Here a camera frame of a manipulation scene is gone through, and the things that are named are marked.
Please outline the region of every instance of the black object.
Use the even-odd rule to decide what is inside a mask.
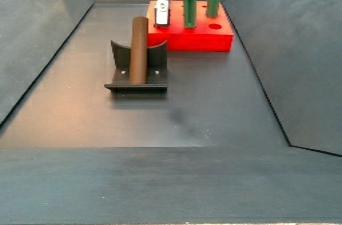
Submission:
[[[131,48],[111,41],[116,70],[104,87],[116,93],[163,93],[167,90],[167,41],[147,48],[147,83],[131,84]]]

